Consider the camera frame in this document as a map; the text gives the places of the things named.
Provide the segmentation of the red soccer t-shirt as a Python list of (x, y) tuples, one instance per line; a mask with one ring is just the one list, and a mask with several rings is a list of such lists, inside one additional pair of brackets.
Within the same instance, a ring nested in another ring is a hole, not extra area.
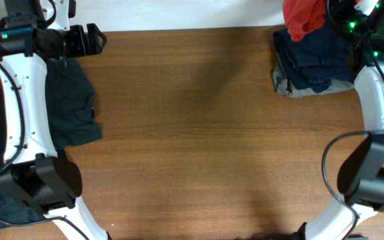
[(287, 32), (294, 42), (325, 24), (324, 0), (283, 0), (282, 10)]

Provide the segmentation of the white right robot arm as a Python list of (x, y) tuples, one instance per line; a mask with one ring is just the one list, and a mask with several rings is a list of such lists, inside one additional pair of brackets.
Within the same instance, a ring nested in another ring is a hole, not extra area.
[[(327, 1), (325, 6), (332, 26), (353, 42), (354, 66), (361, 69), (353, 83), (365, 128), (326, 146), (321, 173), (333, 200), (302, 224), (294, 239), (354, 239), (356, 226), (384, 211), (384, 1)], [(341, 165), (333, 189), (326, 173), (328, 152), (336, 142), (358, 135), (364, 140)]]

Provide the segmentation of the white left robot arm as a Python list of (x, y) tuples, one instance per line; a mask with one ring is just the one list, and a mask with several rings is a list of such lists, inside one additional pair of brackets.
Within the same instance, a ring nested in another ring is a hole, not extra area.
[(102, 52), (95, 24), (71, 25), (74, 1), (6, 1), (0, 21), (0, 79), (6, 116), (0, 190), (54, 222), (68, 239), (108, 239), (82, 198), (78, 166), (60, 157), (47, 116), (47, 60)]

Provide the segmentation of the black t-shirt white letters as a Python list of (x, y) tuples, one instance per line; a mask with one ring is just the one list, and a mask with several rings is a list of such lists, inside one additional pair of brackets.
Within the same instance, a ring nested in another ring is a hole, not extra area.
[[(76, 59), (47, 62), (45, 97), (51, 138), (58, 156), (66, 157), (65, 148), (80, 146), (102, 138), (94, 121), (95, 90)], [(6, 143), (6, 116), (0, 92), (0, 168)], [(42, 220), (34, 210), (25, 208), (0, 191), (0, 229), (10, 223), (26, 224)]]

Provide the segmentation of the folded navy blue garment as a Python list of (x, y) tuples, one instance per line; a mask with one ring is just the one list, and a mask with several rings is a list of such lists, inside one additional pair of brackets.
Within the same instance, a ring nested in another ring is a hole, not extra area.
[(273, 41), (287, 79), (298, 90), (320, 93), (332, 80), (351, 82), (347, 66), (350, 44), (330, 23), (293, 41), (287, 29), (273, 33)]

